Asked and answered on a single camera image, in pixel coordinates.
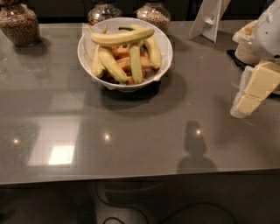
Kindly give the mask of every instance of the floor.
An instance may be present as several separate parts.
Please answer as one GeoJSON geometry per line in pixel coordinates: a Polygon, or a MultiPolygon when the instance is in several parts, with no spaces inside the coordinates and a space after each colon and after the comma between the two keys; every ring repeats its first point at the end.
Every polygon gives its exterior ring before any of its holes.
{"type": "Polygon", "coordinates": [[[0,224],[278,224],[280,174],[0,186],[0,224]]]}

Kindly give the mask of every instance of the bowl of fruit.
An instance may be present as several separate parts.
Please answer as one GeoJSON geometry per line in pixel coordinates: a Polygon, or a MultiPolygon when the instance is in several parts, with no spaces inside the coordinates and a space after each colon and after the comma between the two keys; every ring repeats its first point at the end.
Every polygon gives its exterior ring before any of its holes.
{"type": "Polygon", "coordinates": [[[172,44],[153,24],[117,17],[83,24],[78,44],[81,65],[106,88],[134,92],[159,81],[172,64],[172,44]]]}

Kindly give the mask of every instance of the white robot part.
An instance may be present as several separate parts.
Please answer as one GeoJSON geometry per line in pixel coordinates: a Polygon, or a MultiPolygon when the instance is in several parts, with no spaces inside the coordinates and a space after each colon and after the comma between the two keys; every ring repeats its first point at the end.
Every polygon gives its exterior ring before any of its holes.
{"type": "Polygon", "coordinates": [[[262,60],[280,60],[280,0],[276,0],[257,20],[252,50],[262,60]]]}
{"type": "Polygon", "coordinates": [[[280,0],[276,0],[257,20],[252,33],[252,51],[261,61],[246,66],[231,116],[250,116],[280,85],[280,0]]]}

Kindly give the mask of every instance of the glossy table surface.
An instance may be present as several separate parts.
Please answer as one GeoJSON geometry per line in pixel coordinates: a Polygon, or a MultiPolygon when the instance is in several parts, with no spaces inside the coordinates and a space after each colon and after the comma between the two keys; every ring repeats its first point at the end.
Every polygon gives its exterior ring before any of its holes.
{"type": "Polygon", "coordinates": [[[242,71],[227,56],[245,21],[217,42],[172,22],[171,69],[135,93],[92,82],[77,56],[81,24],[41,24],[18,48],[0,33],[0,183],[108,179],[280,168],[280,102],[229,114],[242,71]]]}

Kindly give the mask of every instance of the white mount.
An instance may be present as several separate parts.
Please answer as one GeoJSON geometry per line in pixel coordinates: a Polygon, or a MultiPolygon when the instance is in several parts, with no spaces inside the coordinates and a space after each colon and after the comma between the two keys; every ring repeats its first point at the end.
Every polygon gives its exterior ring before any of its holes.
{"type": "Polygon", "coordinates": [[[203,0],[199,13],[192,24],[188,38],[202,35],[214,43],[217,39],[219,22],[231,0],[203,0]]]}

